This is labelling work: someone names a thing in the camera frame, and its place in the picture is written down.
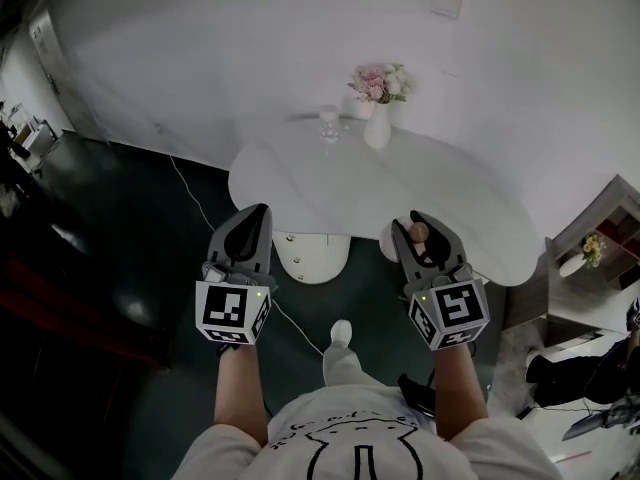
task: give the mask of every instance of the white cable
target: white cable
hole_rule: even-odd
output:
[[[309,345],[311,345],[314,350],[320,354],[321,356],[324,355],[320,349],[318,347],[316,347],[313,342],[309,339],[309,337],[304,333],[304,331],[302,329],[300,329],[300,327],[298,327],[298,324],[295,323],[291,317],[289,315],[287,315],[284,311],[282,311],[282,308],[280,307],[280,304],[278,304],[275,299],[271,299],[273,301],[273,303],[276,305],[276,307],[278,308],[278,311],[280,311],[280,313],[282,313],[282,316],[284,316],[287,320],[289,320],[289,322],[291,322],[293,324],[293,326],[298,329],[300,331],[300,334],[302,334],[304,336],[304,339],[307,340],[307,343],[309,343]]]
[[[184,176],[182,175],[182,173],[179,171],[178,166],[176,165],[176,163],[173,161],[173,157],[171,155],[169,155],[169,158],[171,159],[171,163],[173,164],[173,168],[176,170],[176,172],[178,173],[178,176],[180,176],[180,178],[182,179],[182,183],[184,183],[184,186],[187,189],[187,193],[191,196],[191,199],[193,199],[196,204],[198,205],[198,208],[200,208],[200,213],[202,214],[202,218],[204,218],[204,221],[207,223],[207,226],[209,226],[211,228],[211,231],[213,231],[214,233],[216,232],[216,229],[211,225],[211,223],[209,222],[209,220],[207,219],[207,216],[204,214],[204,211],[202,210],[202,205],[200,204],[200,201],[198,201],[195,196],[191,193],[191,190],[189,190],[189,185],[187,184],[187,180],[184,179]]]
[[[169,155],[169,158],[171,159],[171,163],[173,164],[173,168],[176,170],[176,172],[178,173],[178,176],[180,176],[180,178],[182,179],[182,183],[184,183],[185,188],[187,189],[187,193],[191,196],[191,199],[193,199],[196,204],[198,205],[198,208],[200,208],[200,213],[202,214],[202,217],[204,218],[205,222],[207,223],[207,225],[211,228],[211,231],[213,231],[215,233],[215,228],[211,225],[211,223],[209,222],[209,220],[207,219],[207,216],[204,214],[204,211],[202,210],[202,206],[200,205],[200,201],[198,201],[195,196],[191,193],[191,191],[189,190],[189,185],[187,184],[187,180],[184,179],[184,176],[182,175],[182,173],[180,172],[180,170],[178,169],[178,166],[176,165],[176,163],[173,161],[173,157],[171,155]],[[284,311],[282,311],[282,308],[280,307],[280,304],[278,304],[275,299],[271,299],[273,301],[273,303],[276,305],[276,307],[278,308],[278,311],[280,311],[280,313],[282,313],[282,316],[284,316],[287,320],[289,320],[289,322],[291,322],[293,324],[293,326],[298,329],[298,331],[300,331],[300,334],[302,334],[304,336],[304,339],[307,340],[307,343],[309,343],[309,345],[311,345],[313,347],[313,349],[320,354],[321,356],[324,355],[320,349],[318,347],[316,347],[313,342],[309,339],[309,337],[304,333],[304,331],[302,329],[300,329],[300,327],[298,326],[297,323],[295,323],[291,317],[289,315],[287,315]]]

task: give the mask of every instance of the white t-shirt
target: white t-shirt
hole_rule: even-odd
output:
[[[451,442],[397,388],[335,386],[303,395],[269,423],[264,448],[214,425],[174,480],[560,480],[519,420],[479,420]]]

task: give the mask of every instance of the door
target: door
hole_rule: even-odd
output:
[[[29,35],[36,54],[62,109],[78,135],[95,140],[105,140],[100,127],[93,119],[89,107],[75,87],[69,65],[53,29],[53,22],[44,0],[40,0],[29,20]]]

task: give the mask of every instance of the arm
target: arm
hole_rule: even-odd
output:
[[[467,345],[433,353],[438,435],[451,440],[476,420],[487,418],[471,354]]]
[[[227,350],[220,358],[214,423],[240,429],[264,446],[269,438],[263,404],[256,347]]]
[[[629,338],[629,345],[627,346],[627,363],[631,359],[631,352],[633,352],[633,349],[638,345],[640,345],[640,329],[637,326],[634,326]]]

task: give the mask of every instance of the cable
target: cable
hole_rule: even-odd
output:
[[[198,201],[195,196],[191,193],[191,190],[189,190],[189,184],[187,183],[187,180],[184,179],[184,176],[182,175],[182,173],[180,172],[180,170],[178,169],[178,166],[176,165],[175,161],[173,160],[173,157],[171,155],[169,155],[169,158],[171,159],[171,163],[173,164],[173,168],[176,170],[176,172],[178,173],[178,176],[180,176],[180,179],[182,180],[182,183],[184,183],[185,188],[187,189],[187,193],[191,196],[191,199],[193,199],[196,204],[198,205],[198,208],[200,209],[200,213],[202,214],[202,218],[204,219],[204,221],[207,223],[207,226],[209,226],[211,228],[211,231],[213,231],[215,233],[215,228],[211,225],[211,223],[209,222],[209,220],[207,219],[207,216],[204,214],[204,211],[202,210],[202,205],[200,204],[200,201]],[[295,323],[291,317],[289,315],[287,315],[284,311],[282,311],[282,308],[280,307],[280,304],[278,304],[275,299],[271,299],[273,301],[273,303],[276,305],[276,307],[278,308],[278,311],[280,311],[280,313],[282,313],[282,316],[284,316],[287,320],[289,320],[289,322],[291,322],[293,324],[293,326],[298,329],[298,331],[300,331],[300,334],[302,334],[302,336],[304,336],[304,339],[307,340],[307,342],[309,343],[309,345],[311,345],[313,347],[313,349],[320,354],[321,356],[324,355],[320,349],[318,347],[316,347],[313,342],[309,339],[309,337],[304,333],[304,331],[302,329],[300,329],[300,327],[298,326],[297,323]],[[269,412],[269,409],[267,408],[267,404],[265,402],[265,408],[267,409],[267,412]]]
[[[591,409],[549,409],[548,407],[541,407],[538,404],[533,404],[533,409],[542,409],[544,411],[560,411],[560,412],[584,412],[589,411],[589,415],[591,415]]]
[[[433,383],[433,379],[435,378],[435,376],[436,376],[436,369],[433,368],[431,370],[431,373],[429,374],[429,380],[427,381],[427,387],[428,388],[431,387],[431,384]]]
[[[267,405],[267,401],[264,398],[264,396],[262,397],[262,403],[264,404],[264,410],[267,411],[269,418],[273,418],[273,413],[271,412],[271,409],[269,409],[269,406]]]
[[[595,367],[595,369],[593,370],[593,373],[591,374],[591,377],[589,377],[589,380],[587,381],[587,383],[584,385],[584,389],[582,390],[582,403],[584,404],[584,406],[587,408],[587,411],[589,411],[589,416],[591,416],[591,411],[592,409],[589,408],[589,406],[587,405],[587,401],[585,400],[586,398],[586,393],[587,393],[587,388],[589,387],[589,384],[591,384],[591,381],[593,380],[593,378],[596,376],[596,373],[598,373],[598,369],[600,368],[600,366],[602,365],[602,363],[604,362],[604,360],[609,357],[609,354],[611,354],[612,352],[614,352],[615,350],[618,350],[618,348],[620,347],[620,345],[622,345],[623,343],[625,343],[627,341],[627,339],[629,339],[631,337],[631,333],[629,333],[629,335],[623,339],[622,341],[619,341],[618,343],[616,343],[615,347],[612,347],[611,350],[609,350],[609,352],[607,352],[604,356],[602,356],[602,359],[600,360],[600,362],[598,363],[598,366]]]
[[[298,326],[297,323],[295,323],[291,317],[289,315],[287,315],[284,311],[282,311],[282,308],[280,307],[280,304],[278,304],[275,299],[271,299],[273,301],[273,303],[276,305],[276,307],[278,308],[278,311],[280,311],[280,313],[282,313],[282,316],[284,316],[287,320],[289,320],[289,322],[291,322],[293,324],[293,326],[298,329],[298,331],[300,331],[300,334],[302,334],[304,336],[304,339],[307,340],[307,343],[309,343],[309,345],[311,345],[314,350],[320,354],[321,356],[324,355],[320,349],[318,347],[316,347],[313,342],[309,339],[309,337],[304,333],[304,331],[302,329],[300,329],[300,327]]]
[[[191,196],[191,199],[193,199],[196,204],[198,205],[198,208],[200,208],[200,213],[202,214],[202,218],[204,219],[204,221],[207,223],[207,226],[209,226],[211,228],[211,231],[213,231],[214,233],[216,232],[216,229],[211,225],[211,223],[209,222],[209,220],[207,219],[207,216],[204,214],[204,211],[202,210],[202,205],[200,204],[200,201],[198,201],[195,196],[191,193],[191,190],[189,190],[189,185],[187,184],[187,180],[184,179],[184,176],[182,175],[182,173],[180,172],[180,170],[178,169],[178,166],[176,165],[176,163],[173,161],[173,157],[171,155],[169,155],[169,158],[171,159],[171,163],[173,164],[173,168],[176,170],[176,172],[178,173],[178,176],[180,176],[180,178],[182,179],[182,183],[184,183],[185,188],[187,189],[187,193]]]

